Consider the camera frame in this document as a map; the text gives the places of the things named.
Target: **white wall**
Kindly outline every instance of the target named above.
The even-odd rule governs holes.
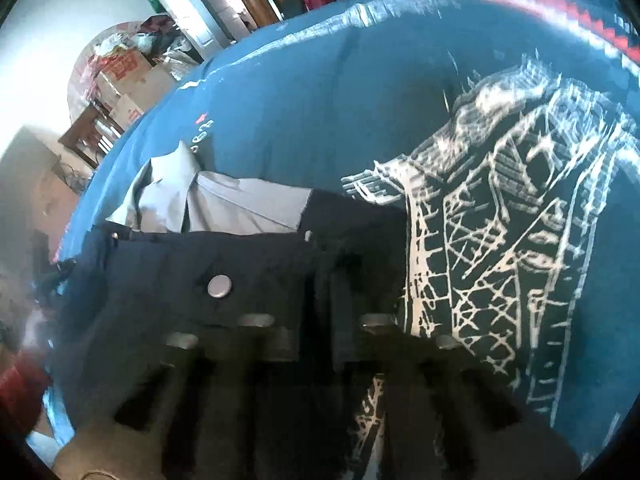
[[[147,0],[18,0],[0,27],[0,155],[23,126],[60,152],[80,51],[105,28],[153,13]]]

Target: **black trousers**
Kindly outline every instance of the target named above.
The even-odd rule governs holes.
[[[394,310],[405,233],[399,209],[318,191],[294,234],[95,227],[66,284],[54,343],[52,375],[72,424],[115,416],[144,427],[140,406],[152,404],[162,383],[167,338],[191,334],[198,358],[170,431],[168,471],[238,478],[238,464],[247,466],[238,425],[250,419],[249,469],[258,478],[335,477],[349,452],[352,409],[342,363],[361,358],[360,315]],[[207,290],[218,275],[232,283],[222,298]],[[274,319],[248,404],[234,359],[244,314]]]

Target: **bed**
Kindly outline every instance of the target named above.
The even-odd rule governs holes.
[[[122,136],[79,202],[60,257],[77,254],[142,165],[180,140],[205,170],[406,206],[416,263],[399,314],[405,330],[453,331],[509,375],[587,466],[640,390],[629,373],[640,360],[640,236],[629,229],[639,214],[640,47],[621,16],[614,0],[343,0],[258,30]],[[526,153],[511,145],[518,127]],[[527,181],[534,159],[549,173]],[[501,182],[519,198],[499,201],[473,228],[456,217],[465,200],[484,206]],[[564,198],[541,191],[555,184]],[[523,247],[506,228],[527,218],[532,245]],[[445,238],[439,275],[468,269],[445,292],[435,285],[439,263],[424,247],[412,252],[425,232]],[[492,257],[505,264],[501,274],[494,267],[465,282]],[[48,403],[64,442],[62,404],[55,394]]]

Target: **white printed drawing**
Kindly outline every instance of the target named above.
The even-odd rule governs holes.
[[[409,156],[345,177],[406,203],[404,308],[414,335],[450,333],[553,425],[572,317],[634,121],[536,60],[480,80]]]

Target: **wall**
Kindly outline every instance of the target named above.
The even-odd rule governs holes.
[[[18,0],[0,27],[0,154],[23,126],[59,153],[80,51],[105,28],[153,13],[147,0]]]

